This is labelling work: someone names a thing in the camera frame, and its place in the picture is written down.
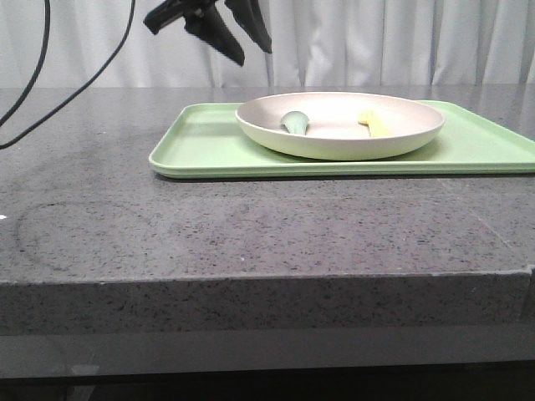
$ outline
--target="black cable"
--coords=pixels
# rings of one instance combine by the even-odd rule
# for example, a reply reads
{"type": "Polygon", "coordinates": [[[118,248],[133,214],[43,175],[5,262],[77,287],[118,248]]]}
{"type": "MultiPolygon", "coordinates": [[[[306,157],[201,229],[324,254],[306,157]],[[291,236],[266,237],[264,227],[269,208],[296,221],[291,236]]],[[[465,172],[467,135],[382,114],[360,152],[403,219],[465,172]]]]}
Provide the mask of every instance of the black cable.
{"type": "Polygon", "coordinates": [[[48,120],[50,117],[58,113],[63,107],[65,107],[68,103],[70,103],[76,96],[81,94],[84,90],[86,90],[103,72],[104,70],[110,65],[110,63],[113,61],[117,53],[122,49],[123,45],[126,42],[126,39],[128,38],[128,35],[130,33],[130,28],[132,26],[132,21],[134,20],[134,10],[135,10],[135,0],[131,0],[130,5],[130,15],[128,18],[128,24],[126,25],[126,30],[123,35],[123,38],[120,40],[119,45],[115,49],[115,51],[110,55],[110,57],[105,61],[105,63],[100,67],[100,69],[96,72],[93,77],[89,81],[87,81],[84,85],[82,85],[79,89],[77,89],[73,94],[71,94],[66,100],[64,100],[61,104],[56,106],[54,109],[52,109],[49,113],[47,113],[42,119],[37,121],[36,123],[32,124],[30,127],[26,128],[21,134],[13,138],[12,140],[6,142],[5,144],[0,145],[0,150],[6,149],[9,146],[15,145],[19,140],[24,138],[26,135],[28,135],[30,132],[32,132],[34,129],[39,127],[42,123],[44,123],[46,120],[48,120]]]}
{"type": "Polygon", "coordinates": [[[32,78],[29,80],[28,84],[26,85],[26,88],[24,88],[24,91],[21,93],[20,97],[17,99],[15,104],[12,106],[11,109],[7,111],[7,113],[0,119],[0,127],[8,121],[8,119],[17,111],[17,109],[20,107],[20,105],[24,102],[28,94],[30,93],[30,90],[32,90],[33,85],[35,84],[35,81],[37,81],[37,78],[39,74],[41,73],[41,68],[44,64],[44,58],[47,55],[47,48],[48,48],[48,37],[50,36],[50,1],[44,0],[44,32],[43,32],[43,43],[41,44],[41,54],[39,55],[39,60],[37,62],[37,66],[35,67],[35,70],[33,71],[32,78]]]}

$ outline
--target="curtain fold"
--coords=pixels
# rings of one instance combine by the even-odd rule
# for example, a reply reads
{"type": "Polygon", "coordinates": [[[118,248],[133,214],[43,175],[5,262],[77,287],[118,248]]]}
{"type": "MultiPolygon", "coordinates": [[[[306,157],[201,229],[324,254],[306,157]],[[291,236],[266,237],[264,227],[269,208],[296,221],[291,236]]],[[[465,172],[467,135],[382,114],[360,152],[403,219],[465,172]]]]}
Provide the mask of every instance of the curtain fold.
{"type": "MultiPolygon", "coordinates": [[[[273,54],[217,8],[246,54],[240,68],[183,29],[152,35],[138,0],[122,52],[94,86],[226,87],[535,83],[535,0],[260,0],[273,54]]],[[[130,0],[51,0],[37,87],[78,87],[125,29],[130,0]]],[[[38,59],[40,0],[0,0],[0,87],[21,88],[38,59]]]]}

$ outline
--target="speckled surface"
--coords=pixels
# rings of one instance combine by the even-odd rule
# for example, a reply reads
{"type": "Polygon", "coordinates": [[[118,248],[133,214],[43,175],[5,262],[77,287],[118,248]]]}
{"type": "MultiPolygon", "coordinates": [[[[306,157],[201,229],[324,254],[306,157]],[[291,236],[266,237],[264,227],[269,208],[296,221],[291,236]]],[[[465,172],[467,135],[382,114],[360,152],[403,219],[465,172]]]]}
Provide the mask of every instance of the speckled surface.
{"type": "MultiPolygon", "coordinates": [[[[534,175],[180,182],[150,170],[188,104],[294,90],[91,89],[0,153],[0,334],[534,317],[534,175]]],[[[451,101],[535,138],[533,86],[348,90],[451,101]]],[[[36,90],[4,137],[67,93],[36,90]]],[[[0,91],[2,109],[16,95],[0,91]]]]}

